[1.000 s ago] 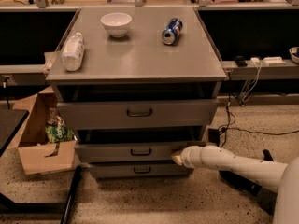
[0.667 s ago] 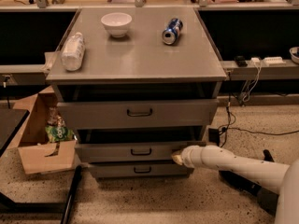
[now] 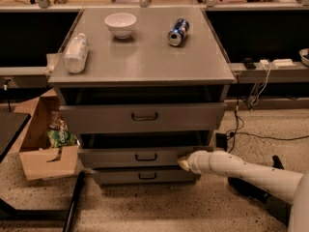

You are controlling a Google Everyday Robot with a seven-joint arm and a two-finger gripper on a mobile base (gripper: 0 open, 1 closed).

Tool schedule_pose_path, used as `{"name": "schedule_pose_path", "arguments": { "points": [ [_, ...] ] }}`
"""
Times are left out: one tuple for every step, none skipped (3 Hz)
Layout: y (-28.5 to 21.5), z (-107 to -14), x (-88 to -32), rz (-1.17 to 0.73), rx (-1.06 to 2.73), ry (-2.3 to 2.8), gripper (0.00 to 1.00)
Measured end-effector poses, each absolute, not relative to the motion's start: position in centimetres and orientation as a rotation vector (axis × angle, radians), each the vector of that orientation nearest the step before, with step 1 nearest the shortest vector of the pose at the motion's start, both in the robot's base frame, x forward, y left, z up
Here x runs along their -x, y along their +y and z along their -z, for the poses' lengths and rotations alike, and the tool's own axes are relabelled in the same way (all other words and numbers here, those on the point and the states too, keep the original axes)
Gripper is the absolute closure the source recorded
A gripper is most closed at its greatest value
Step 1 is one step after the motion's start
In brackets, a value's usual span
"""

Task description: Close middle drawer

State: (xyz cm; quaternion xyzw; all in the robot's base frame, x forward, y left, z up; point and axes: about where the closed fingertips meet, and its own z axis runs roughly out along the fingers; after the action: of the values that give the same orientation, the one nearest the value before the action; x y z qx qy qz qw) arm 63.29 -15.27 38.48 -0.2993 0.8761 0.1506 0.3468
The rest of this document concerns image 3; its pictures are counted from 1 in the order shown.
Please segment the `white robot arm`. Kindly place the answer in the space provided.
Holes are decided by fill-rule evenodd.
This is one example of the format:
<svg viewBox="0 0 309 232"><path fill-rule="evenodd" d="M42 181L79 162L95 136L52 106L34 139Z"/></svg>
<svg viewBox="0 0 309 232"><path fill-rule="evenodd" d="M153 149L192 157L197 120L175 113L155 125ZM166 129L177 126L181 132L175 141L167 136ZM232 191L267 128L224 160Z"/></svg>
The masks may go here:
<svg viewBox="0 0 309 232"><path fill-rule="evenodd" d="M287 232L309 232L309 173L246 162L224 151L195 151L178 159L195 174L239 178L292 205Z"/></svg>

